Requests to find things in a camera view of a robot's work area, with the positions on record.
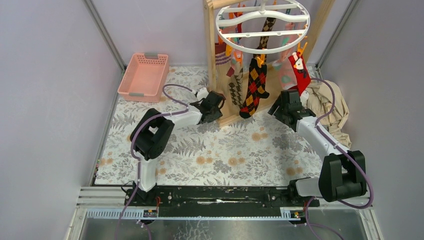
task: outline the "crumpled fabric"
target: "crumpled fabric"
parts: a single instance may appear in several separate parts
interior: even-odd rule
[[[343,133],[342,127],[345,125],[349,116],[349,108],[346,105],[345,99],[342,96],[339,86],[332,81],[326,80],[334,90],[335,103],[334,111],[320,120],[323,126],[327,126],[328,132],[341,144],[351,148],[352,142],[349,138],[349,134]],[[311,109],[316,117],[320,117],[328,113],[332,106],[333,96],[330,88],[317,81],[312,81],[306,91],[309,93],[309,98],[306,101],[306,107]]]

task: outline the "white round drying rack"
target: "white round drying rack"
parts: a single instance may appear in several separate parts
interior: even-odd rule
[[[260,6],[245,6],[245,7],[230,7],[225,6],[221,8],[216,16],[215,25],[216,31],[221,39],[233,47],[234,49],[240,50],[245,53],[250,54],[273,54],[279,53],[284,50],[290,49],[298,44],[306,36],[309,30],[310,25],[310,16],[306,8],[295,0],[285,0],[289,4],[279,4],[279,5],[266,5],[267,0],[262,0]],[[300,9],[301,15],[289,15],[277,10],[282,9]],[[238,12],[249,12],[243,14],[239,17],[233,19],[222,19],[224,13],[238,13]],[[305,22],[305,28],[299,30],[280,30],[280,31],[261,31],[261,32],[238,32],[238,33],[222,33],[220,31],[221,27],[229,27],[241,24],[250,19],[257,18],[275,18],[283,20],[288,23],[301,23]],[[238,45],[232,41],[230,38],[250,38],[250,37],[262,37],[262,36],[284,36],[284,35],[298,35],[298,38],[293,42],[272,49],[255,49],[248,48],[241,45]]]

